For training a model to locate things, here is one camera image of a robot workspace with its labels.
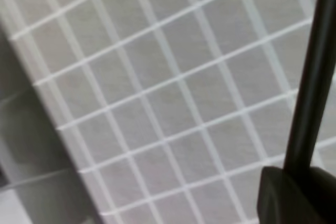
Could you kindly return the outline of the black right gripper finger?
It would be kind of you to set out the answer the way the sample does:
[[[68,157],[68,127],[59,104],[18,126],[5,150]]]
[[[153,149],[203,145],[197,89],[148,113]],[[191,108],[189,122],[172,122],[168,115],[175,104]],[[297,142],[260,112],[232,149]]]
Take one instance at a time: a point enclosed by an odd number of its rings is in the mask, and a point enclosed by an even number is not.
[[[260,223],[335,223],[335,177],[311,167],[298,184],[283,169],[265,167],[257,214]]]

